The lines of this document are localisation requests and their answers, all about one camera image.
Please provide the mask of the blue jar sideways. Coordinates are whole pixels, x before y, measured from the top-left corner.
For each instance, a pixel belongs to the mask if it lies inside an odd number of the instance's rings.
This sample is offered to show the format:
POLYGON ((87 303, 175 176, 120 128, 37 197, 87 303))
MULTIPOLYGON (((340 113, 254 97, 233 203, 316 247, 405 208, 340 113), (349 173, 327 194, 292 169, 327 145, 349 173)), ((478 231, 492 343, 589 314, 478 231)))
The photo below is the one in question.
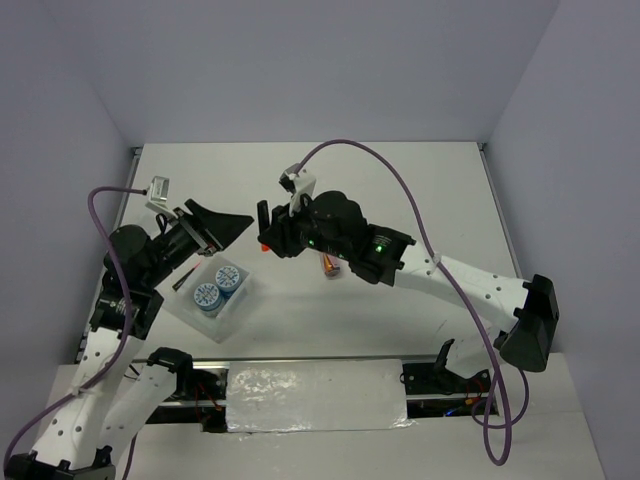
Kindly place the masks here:
POLYGON ((196 286, 193 301, 203 315, 216 317, 225 305, 225 298, 220 294, 215 283, 205 282, 196 286))

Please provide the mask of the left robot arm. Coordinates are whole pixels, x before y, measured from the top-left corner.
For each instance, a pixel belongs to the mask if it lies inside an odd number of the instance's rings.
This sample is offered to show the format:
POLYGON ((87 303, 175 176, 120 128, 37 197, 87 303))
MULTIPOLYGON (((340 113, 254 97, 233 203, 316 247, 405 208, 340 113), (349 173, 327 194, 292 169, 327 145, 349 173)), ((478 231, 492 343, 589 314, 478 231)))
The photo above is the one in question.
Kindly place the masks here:
POLYGON ((228 248, 253 223, 192 199, 159 211, 160 232, 136 224, 105 236, 106 272, 90 320, 84 354, 68 392, 44 411, 50 423, 27 453, 8 451, 7 479, 113 479, 117 462, 156 407, 196 385, 192 357, 161 347, 124 398, 116 393, 164 302, 158 286, 193 255, 228 248))

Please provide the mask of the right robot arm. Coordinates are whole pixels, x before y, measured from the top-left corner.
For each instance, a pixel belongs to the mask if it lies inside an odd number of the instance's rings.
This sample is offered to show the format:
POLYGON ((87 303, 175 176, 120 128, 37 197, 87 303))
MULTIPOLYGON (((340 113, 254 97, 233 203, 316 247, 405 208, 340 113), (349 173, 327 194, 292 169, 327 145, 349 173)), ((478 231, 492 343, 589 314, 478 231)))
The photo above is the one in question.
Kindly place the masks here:
POLYGON ((410 235, 368 222, 360 206, 338 191, 302 197, 288 205, 257 205, 258 240, 280 258, 312 249, 345 261, 370 284, 424 293, 460 307, 470 306, 489 322, 479 340, 451 339, 438 353, 436 383, 457 391, 469 378, 494 364, 524 372, 545 371, 559 320, 553 282, 536 274, 529 280, 493 274, 453 258, 439 257, 410 235))

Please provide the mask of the pink cap highlighter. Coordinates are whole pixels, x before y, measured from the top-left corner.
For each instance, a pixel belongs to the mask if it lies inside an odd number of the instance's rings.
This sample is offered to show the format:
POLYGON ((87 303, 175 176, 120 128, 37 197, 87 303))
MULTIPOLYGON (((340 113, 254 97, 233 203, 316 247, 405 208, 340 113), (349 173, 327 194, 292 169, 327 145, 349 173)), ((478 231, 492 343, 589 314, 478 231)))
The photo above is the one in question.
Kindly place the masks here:
POLYGON ((172 290, 174 292, 178 292, 183 285, 187 282, 187 280, 193 275, 193 273, 199 268, 202 261, 198 261, 192 268, 186 271, 172 286, 172 290))

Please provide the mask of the pink lid pencil tube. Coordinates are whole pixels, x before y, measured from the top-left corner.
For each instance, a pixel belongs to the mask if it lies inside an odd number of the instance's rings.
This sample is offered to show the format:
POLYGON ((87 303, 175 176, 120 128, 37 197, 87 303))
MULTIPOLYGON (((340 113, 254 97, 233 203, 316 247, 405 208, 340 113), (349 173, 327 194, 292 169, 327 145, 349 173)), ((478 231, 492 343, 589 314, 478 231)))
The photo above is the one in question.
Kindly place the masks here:
POLYGON ((320 254, 321 268, 326 278, 334 279, 341 275, 341 264, 335 257, 321 253, 320 254))

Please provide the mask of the blue jar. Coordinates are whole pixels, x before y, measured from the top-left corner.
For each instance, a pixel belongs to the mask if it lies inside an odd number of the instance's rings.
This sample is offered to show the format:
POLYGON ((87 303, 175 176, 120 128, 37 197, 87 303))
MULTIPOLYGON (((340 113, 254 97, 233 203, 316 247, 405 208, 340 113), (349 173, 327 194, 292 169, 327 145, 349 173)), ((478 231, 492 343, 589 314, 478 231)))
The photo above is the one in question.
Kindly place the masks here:
POLYGON ((242 281, 242 274, 235 266, 222 266, 215 274, 215 284, 225 299, 229 299, 238 290, 242 281))

